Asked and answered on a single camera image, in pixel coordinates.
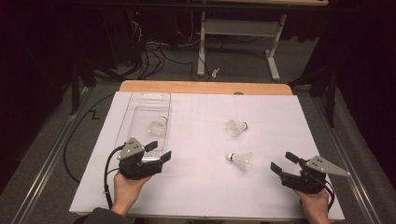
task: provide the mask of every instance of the desk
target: desk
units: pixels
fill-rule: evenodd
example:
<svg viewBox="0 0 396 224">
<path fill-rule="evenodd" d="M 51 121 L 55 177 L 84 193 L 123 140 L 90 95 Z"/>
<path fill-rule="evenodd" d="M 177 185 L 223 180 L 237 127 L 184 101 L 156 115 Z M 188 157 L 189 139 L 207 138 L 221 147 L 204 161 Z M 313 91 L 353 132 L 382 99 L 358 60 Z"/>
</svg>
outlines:
<svg viewBox="0 0 396 224">
<path fill-rule="evenodd" d="M 328 1 L 319 0 L 206 0 L 205 2 L 231 2 L 231 3 L 254 3 L 276 4 L 286 6 L 327 6 Z M 286 14 L 282 14 L 279 21 L 238 21 L 207 19 L 205 12 L 201 17 L 201 43 L 198 55 L 198 77 L 205 74 L 205 35 L 252 35 L 272 38 L 272 46 L 265 51 L 265 58 L 270 68 L 273 81 L 279 81 L 274 54 L 276 46 L 285 25 Z"/>
<path fill-rule="evenodd" d="M 179 92 L 172 93 L 166 143 L 173 154 L 163 172 L 144 187 L 131 215 L 260 221 L 304 218 L 297 196 L 281 187 L 269 168 L 274 160 L 285 171 L 298 174 L 299 166 L 288 162 L 285 152 L 293 151 L 303 158 L 318 154 L 300 103 L 286 85 L 248 83 L 124 82 L 107 114 L 71 212 L 88 213 L 96 206 L 106 207 L 100 184 L 104 164 L 100 161 L 105 161 L 114 147 L 133 94 L 130 91 L 154 90 Z M 224 94 L 236 91 L 251 95 Z M 224 134 L 223 125 L 230 118 L 247 121 L 249 129 L 238 138 Z M 254 161 L 251 170 L 244 173 L 225 155 L 246 150 L 253 153 Z M 113 161 L 109 169 L 117 165 Z M 337 200 L 330 218 L 344 219 Z"/>
</svg>

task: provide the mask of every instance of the black wall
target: black wall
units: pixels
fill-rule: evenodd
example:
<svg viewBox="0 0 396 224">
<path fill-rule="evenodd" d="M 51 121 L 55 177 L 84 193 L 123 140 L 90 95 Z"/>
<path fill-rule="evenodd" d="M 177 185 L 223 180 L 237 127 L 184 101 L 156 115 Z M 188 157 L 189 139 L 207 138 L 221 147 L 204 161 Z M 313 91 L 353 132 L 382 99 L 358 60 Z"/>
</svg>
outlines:
<svg viewBox="0 0 396 224">
<path fill-rule="evenodd" d="M 361 134 L 396 188 L 396 14 L 390 1 L 367 1 L 345 51 L 338 86 Z"/>
<path fill-rule="evenodd" d="M 70 62 L 50 2 L 2 1 L 0 27 L 3 189 L 45 117 L 62 101 Z"/>
</svg>

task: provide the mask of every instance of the small white object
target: small white object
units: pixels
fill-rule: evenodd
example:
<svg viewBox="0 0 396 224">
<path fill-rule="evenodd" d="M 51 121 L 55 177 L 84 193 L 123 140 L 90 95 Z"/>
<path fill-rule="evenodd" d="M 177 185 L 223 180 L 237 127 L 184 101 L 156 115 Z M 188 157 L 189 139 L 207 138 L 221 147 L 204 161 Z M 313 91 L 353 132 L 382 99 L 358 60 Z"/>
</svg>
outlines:
<svg viewBox="0 0 396 224">
<path fill-rule="evenodd" d="M 233 119 L 228 120 L 227 124 L 227 132 L 231 137 L 238 136 L 242 131 L 248 128 L 247 122 L 239 122 Z"/>
<path fill-rule="evenodd" d="M 238 165 L 241 170 L 247 171 L 251 166 L 251 156 L 251 152 L 243 154 L 230 153 L 227 155 L 227 160 L 235 162 L 235 164 Z"/>
<path fill-rule="evenodd" d="M 219 70 L 220 70 L 220 68 L 217 68 L 217 69 L 213 70 L 212 77 L 216 77 Z"/>
<path fill-rule="evenodd" d="M 148 127 L 148 132 L 158 136 L 164 136 L 166 134 L 167 121 L 168 118 L 166 116 L 162 116 L 160 119 L 152 121 Z"/>
</svg>

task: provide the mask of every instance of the electrical wire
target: electrical wire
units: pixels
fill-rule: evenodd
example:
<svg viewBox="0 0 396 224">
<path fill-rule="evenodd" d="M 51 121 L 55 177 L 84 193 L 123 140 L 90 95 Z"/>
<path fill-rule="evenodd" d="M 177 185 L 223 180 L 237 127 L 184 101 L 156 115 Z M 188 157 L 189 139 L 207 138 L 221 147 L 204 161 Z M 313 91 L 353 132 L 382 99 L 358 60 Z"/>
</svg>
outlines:
<svg viewBox="0 0 396 224">
<path fill-rule="evenodd" d="M 131 23 L 134 25 L 134 33 L 132 34 L 131 38 L 134 38 L 134 34 L 136 33 L 136 27 L 139 28 L 139 37 L 137 39 L 136 45 L 138 45 L 140 43 L 140 39 L 142 37 L 142 28 L 140 27 L 140 25 L 135 22 L 135 21 L 131 21 Z"/>
<path fill-rule="evenodd" d="M 76 125 L 76 127 L 73 129 L 73 131 L 70 133 L 69 137 L 66 140 L 66 143 L 64 145 L 64 156 L 63 156 L 63 161 L 64 161 L 64 169 L 66 170 L 67 174 L 70 176 L 70 178 L 72 178 L 76 183 L 79 184 L 79 180 L 73 176 L 73 174 L 70 172 L 70 169 L 67 165 L 67 158 L 66 158 L 66 150 L 67 150 L 67 146 L 69 145 L 70 139 L 72 138 L 73 134 L 76 132 L 76 129 L 78 128 L 78 126 L 81 124 L 81 122 L 84 120 L 84 118 L 90 113 L 92 112 L 92 110 L 99 105 L 100 103 L 102 103 L 105 99 L 107 99 L 108 97 L 114 95 L 115 93 L 111 93 L 109 95 L 107 95 L 106 97 L 104 97 L 103 99 L 101 99 L 100 101 L 96 102 L 93 106 L 91 106 L 87 112 L 85 112 L 85 114 L 81 117 L 81 119 L 78 121 L 78 124 Z"/>
<path fill-rule="evenodd" d="M 217 39 L 221 40 L 221 46 L 218 47 L 218 48 L 210 48 L 210 47 L 208 47 L 208 46 L 205 46 L 205 48 L 206 48 L 206 49 L 211 49 L 211 50 L 217 50 L 217 51 L 224 49 L 224 43 L 225 43 L 225 42 L 224 42 L 224 38 L 219 38 L 218 35 L 213 35 L 213 36 L 216 37 Z"/>
<path fill-rule="evenodd" d="M 199 56 L 199 54 L 198 54 L 198 59 L 201 61 L 201 63 L 204 64 L 204 68 L 206 70 L 206 75 L 207 75 L 207 78 L 204 80 L 204 82 L 206 82 L 210 79 L 209 70 L 207 69 L 207 66 L 206 66 L 204 60 L 202 60 L 202 58 L 201 58 L 201 56 Z M 192 80 L 194 80 L 194 81 L 200 81 L 200 80 L 195 79 L 194 74 L 192 74 L 191 77 L 192 77 Z"/>
<path fill-rule="evenodd" d="M 314 180 L 316 180 L 320 185 L 323 186 L 323 188 L 326 189 L 326 191 L 329 193 L 331 199 L 328 205 L 328 210 L 330 211 L 330 209 L 332 208 L 332 204 L 334 203 L 335 200 L 335 192 L 334 192 L 334 188 L 332 187 L 332 184 L 326 180 L 325 183 L 323 183 L 322 181 L 320 181 L 319 179 L 317 179 L 316 177 L 310 175 L 310 177 Z"/>
<path fill-rule="evenodd" d="M 190 65 L 192 71 L 193 63 L 181 63 L 167 57 L 163 52 L 161 42 L 157 43 L 157 42 L 148 41 L 144 50 L 144 54 L 146 55 L 145 60 L 143 62 L 145 66 L 143 71 L 141 71 L 139 76 L 137 77 L 138 80 L 146 80 L 149 76 L 160 72 L 165 67 L 166 61 L 172 63 Z"/>
<path fill-rule="evenodd" d="M 120 168 L 112 169 L 111 171 L 107 172 L 107 174 L 109 175 L 111 172 L 118 171 L 119 169 L 120 169 Z"/>
<path fill-rule="evenodd" d="M 113 74 L 117 74 L 117 77 L 122 77 L 124 80 L 131 80 L 131 79 L 127 78 L 127 76 L 129 76 L 129 75 L 135 73 L 137 70 L 140 69 L 141 66 L 142 66 L 142 59 L 141 59 L 141 57 L 139 57 L 139 58 L 137 59 L 136 63 L 134 64 L 134 67 L 133 67 L 132 69 L 130 69 L 130 70 L 128 70 L 128 71 L 122 73 L 122 74 L 118 74 L 118 73 L 116 73 L 115 71 L 112 71 L 112 69 L 110 69 L 110 71 L 112 71 Z M 102 76 L 102 75 L 97 74 L 97 73 L 94 73 L 94 75 L 95 75 L 96 77 L 99 77 L 99 78 L 104 79 L 104 80 L 111 80 L 111 79 L 114 79 L 114 77 L 105 77 L 105 76 Z"/>
<path fill-rule="evenodd" d="M 184 44 L 184 45 L 181 45 L 181 46 L 178 46 L 178 47 L 188 46 L 190 44 L 191 40 L 192 40 L 192 36 L 194 34 L 194 21 L 192 19 L 192 11 L 190 12 L 190 14 L 191 14 L 191 34 L 190 34 L 189 42 L 187 42 L 187 44 Z"/>
<path fill-rule="evenodd" d="M 111 161 L 111 158 L 113 157 L 113 155 L 114 155 L 116 152 L 121 151 L 122 148 L 123 148 L 124 146 L 125 146 L 125 144 L 122 145 L 122 146 L 120 146 L 120 147 L 116 147 L 116 148 L 110 153 L 110 155 L 109 155 L 108 158 L 107 158 L 106 167 L 105 167 L 105 174 L 104 174 L 104 187 L 105 187 L 104 193 L 105 193 L 105 195 L 106 195 L 107 204 L 108 204 L 108 209 L 111 209 L 111 207 L 113 206 L 113 201 L 111 200 L 110 190 L 108 189 L 107 175 L 108 175 L 109 173 L 111 173 L 112 171 L 114 171 L 114 170 L 111 170 L 110 172 L 108 172 L 108 171 L 107 171 L 107 170 L 108 170 L 108 165 L 110 164 L 110 161 Z"/>
<path fill-rule="evenodd" d="M 185 48 L 188 46 L 196 46 L 196 44 L 198 44 L 198 42 L 201 41 L 201 38 L 198 38 L 197 40 L 195 40 L 194 42 L 187 44 L 187 45 L 177 45 L 178 48 Z"/>
</svg>

